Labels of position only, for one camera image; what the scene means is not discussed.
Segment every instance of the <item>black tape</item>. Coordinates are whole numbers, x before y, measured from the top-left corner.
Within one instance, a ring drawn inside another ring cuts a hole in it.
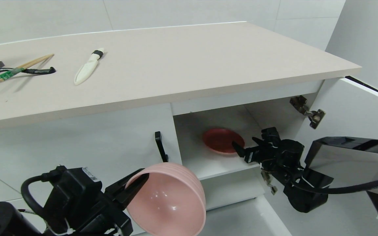
[[[103,57],[103,52],[102,52],[102,51],[99,51],[99,50],[95,50],[92,54],[97,54],[97,55],[99,55],[100,58]]]

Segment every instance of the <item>black handle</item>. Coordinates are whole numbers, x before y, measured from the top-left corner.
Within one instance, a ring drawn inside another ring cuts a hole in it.
[[[157,131],[155,133],[155,136],[156,136],[156,143],[157,143],[158,150],[160,152],[161,159],[163,160],[163,162],[168,162],[168,155],[165,153],[164,148],[162,146],[162,142],[161,142],[161,132]]]

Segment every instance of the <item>label sticker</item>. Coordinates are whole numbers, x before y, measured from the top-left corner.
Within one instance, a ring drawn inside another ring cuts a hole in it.
[[[94,176],[89,170],[87,167],[83,167],[83,171],[84,173],[90,177],[91,180],[93,180],[94,182],[99,182],[100,179],[98,179],[96,176]]]

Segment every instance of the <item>cabinet shelf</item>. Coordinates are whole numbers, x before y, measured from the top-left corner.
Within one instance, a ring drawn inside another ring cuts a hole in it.
[[[207,210],[242,202],[265,194],[259,167],[202,180]]]
[[[260,137],[261,128],[244,105],[174,116],[180,155],[200,180],[257,167],[247,164],[237,154],[223,156],[209,150],[202,134],[210,128],[228,128],[240,134],[246,147],[255,146],[252,136]]]

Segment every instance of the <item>beige countertop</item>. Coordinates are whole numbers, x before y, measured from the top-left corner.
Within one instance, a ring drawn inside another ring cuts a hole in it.
[[[90,54],[93,75],[74,85]],[[0,82],[0,128],[353,75],[360,66],[247,22],[86,33],[0,45],[6,67],[54,53],[51,75]]]

